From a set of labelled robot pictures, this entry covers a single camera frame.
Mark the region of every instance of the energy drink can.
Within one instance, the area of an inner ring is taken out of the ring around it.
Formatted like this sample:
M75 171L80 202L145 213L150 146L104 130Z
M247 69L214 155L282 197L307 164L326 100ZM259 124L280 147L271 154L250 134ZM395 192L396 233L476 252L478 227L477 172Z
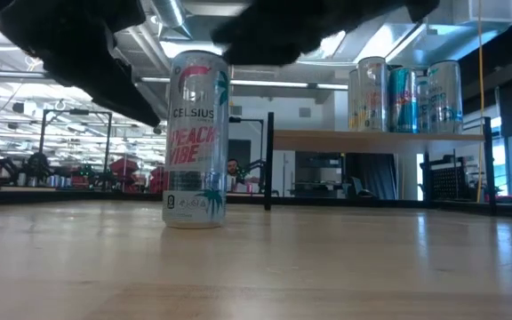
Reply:
M461 99L460 64L442 61L428 70L430 131L461 133L463 110Z
M388 83L390 131L418 133L416 71L411 68L394 69Z
M418 101L418 131L420 133L430 132L430 114L428 110L428 77L419 76L416 78L416 98Z
M358 63L360 132L388 131L388 68L381 57L364 58Z
M355 69L348 74L348 127L352 132L359 125L359 73Z
M228 65L209 52L173 59L163 219L169 227L224 222L228 156Z

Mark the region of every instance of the shelf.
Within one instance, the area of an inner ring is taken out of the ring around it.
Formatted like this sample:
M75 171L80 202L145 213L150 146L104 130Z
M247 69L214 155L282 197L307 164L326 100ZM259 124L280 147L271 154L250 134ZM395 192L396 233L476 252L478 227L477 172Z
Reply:
M484 141L478 134L276 130L274 149L314 152L422 154L451 152Z

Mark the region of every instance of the clear can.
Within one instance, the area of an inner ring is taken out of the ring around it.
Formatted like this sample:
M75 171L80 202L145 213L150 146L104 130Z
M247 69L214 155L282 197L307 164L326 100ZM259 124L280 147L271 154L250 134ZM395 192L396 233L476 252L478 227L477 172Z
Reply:
M382 57L358 63L360 132L388 131L388 66Z
M430 66L428 86L430 131L461 133L463 110L460 64L457 61L442 61Z
M359 72L357 69L348 74L348 128L355 132L359 125Z
M163 219L174 228L224 223L228 156L228 64L210 52L173 59Z

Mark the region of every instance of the palm tree graphic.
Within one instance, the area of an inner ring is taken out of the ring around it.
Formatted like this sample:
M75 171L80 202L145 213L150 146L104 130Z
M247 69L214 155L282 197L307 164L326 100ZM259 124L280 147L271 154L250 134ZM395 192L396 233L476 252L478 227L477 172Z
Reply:
M219 210L222 206L222 196L220 196L220 191L217 189L209 188L202 190L202 194L198 194L195 196L202 196L207 199L209 205L206 207L206 214L209 214L209 209L211 209L211 220L214 218L216 213L219 213Z
M219 80L217 85L219 88L222 88L219 98L219 104L222 106L223 104L228 104L228 76L222 71L220 72L220 76L222 80Z

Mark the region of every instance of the table surface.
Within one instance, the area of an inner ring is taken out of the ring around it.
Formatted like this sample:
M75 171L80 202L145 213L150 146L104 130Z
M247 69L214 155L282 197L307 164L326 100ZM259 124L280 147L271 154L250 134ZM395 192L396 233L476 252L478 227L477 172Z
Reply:
M479 134L274 131L274 149L310 152L423 154L451 152L483 141L484 136Z
M0 319L512 319L512 220L160 203L0 206Z

